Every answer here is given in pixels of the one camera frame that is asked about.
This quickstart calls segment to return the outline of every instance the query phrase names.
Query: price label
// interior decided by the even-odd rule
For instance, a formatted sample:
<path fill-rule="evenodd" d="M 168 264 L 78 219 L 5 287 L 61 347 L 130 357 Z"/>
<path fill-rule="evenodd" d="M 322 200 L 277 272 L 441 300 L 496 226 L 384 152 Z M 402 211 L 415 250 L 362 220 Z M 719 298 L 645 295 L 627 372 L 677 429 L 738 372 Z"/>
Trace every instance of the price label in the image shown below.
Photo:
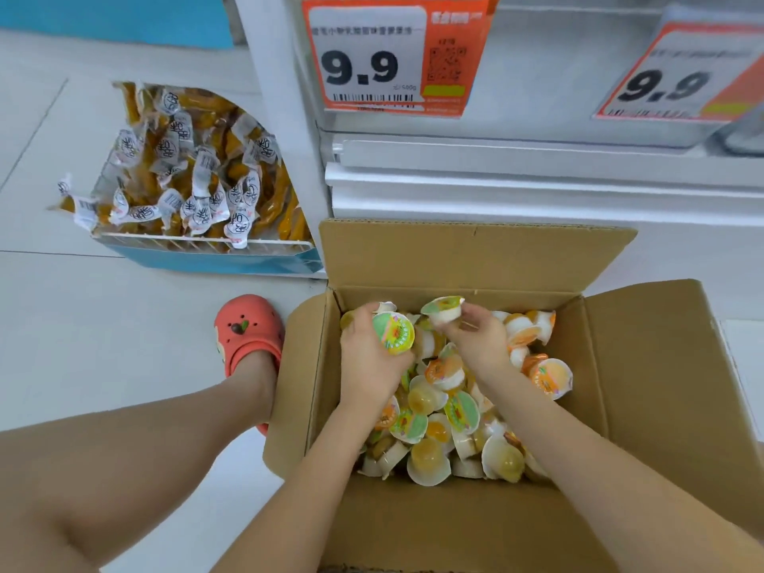
<path fill-rule="evenodd" d="M 461 116 L 480 64 L 489 0 L 304 0 L 330 110 Z"/>
<path fill-rule="evenodd" d="M 669 21 L 595 114 L 734 121 L 764 100 L 764 27 Z"/>

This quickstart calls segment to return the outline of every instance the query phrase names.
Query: forearm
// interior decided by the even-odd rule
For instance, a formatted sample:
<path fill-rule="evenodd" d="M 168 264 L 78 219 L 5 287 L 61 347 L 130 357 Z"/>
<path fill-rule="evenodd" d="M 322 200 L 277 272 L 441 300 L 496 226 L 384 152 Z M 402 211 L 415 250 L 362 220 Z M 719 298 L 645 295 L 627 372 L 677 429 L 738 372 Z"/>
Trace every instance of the forearm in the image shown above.
<path fill-rule="evenodd" d="M 315 573 L 331 522 L 370 425 L 342 404 L 294 474 L 265 505 L 215 566 L 217 573 L 258 569 Z"/>
<path fill-rule="evenodd" d="M 625 571 L 764 571 L 764 549 L 579 422 L 516 370 L 481 383 Z"/>

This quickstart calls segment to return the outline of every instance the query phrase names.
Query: person's left arm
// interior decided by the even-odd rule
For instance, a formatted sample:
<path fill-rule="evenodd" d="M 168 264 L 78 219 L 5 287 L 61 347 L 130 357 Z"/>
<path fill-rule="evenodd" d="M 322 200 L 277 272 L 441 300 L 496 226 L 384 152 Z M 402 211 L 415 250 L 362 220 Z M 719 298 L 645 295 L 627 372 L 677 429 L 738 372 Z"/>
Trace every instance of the person's left arm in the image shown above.
<path fill-rule="evenodd" d="M 358 308 L 342 334 L 340 403 L 319 438 L 213 568 L 315 573 L 361 446 L 413 356 L 387 354 L 371 327 L 377 303 Z"/>

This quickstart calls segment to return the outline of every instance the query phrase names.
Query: crocs shoe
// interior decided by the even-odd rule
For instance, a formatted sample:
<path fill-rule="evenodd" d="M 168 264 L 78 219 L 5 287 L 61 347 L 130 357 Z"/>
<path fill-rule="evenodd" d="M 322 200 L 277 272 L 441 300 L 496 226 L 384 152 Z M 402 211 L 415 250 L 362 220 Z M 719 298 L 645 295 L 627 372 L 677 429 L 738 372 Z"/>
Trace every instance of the crocs shoe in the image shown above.
<path fill-rule="evenodd" d="M 215 334 L 226 377 L 234 373 L 244 356 L 256 350 L 273 355 L 278 373 L 284 329 L 281 318 L 265 298 L 247 294 L 226 303 L 215 317 Z M 268 424 L 260 424 L 257 430 L 267 435 Z"/>

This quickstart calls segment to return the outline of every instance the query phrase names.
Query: person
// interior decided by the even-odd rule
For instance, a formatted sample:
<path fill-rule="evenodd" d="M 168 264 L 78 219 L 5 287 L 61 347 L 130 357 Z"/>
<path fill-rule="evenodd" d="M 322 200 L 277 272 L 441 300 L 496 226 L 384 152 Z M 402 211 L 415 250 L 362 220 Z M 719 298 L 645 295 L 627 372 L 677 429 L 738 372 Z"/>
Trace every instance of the person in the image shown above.
<path fill-rule="evenodd" d="M 359 308 L 342 334 L 336 409 L 215 573 L 317 570 L 358 451 L 413 361 L 382 347 L 376 306 Z M 622 570 L 764 571 L 756 540 L 553 403 L 511 365 L 501 323 L 462 309 L 470 326 L 442 330 Z M 0 570 L 97 571 L 174 511 L 228 443 L 268 420 L 281 321 L 264 299 L 242 296 L 215 327 L 220 384 L 0 433 Z"/>

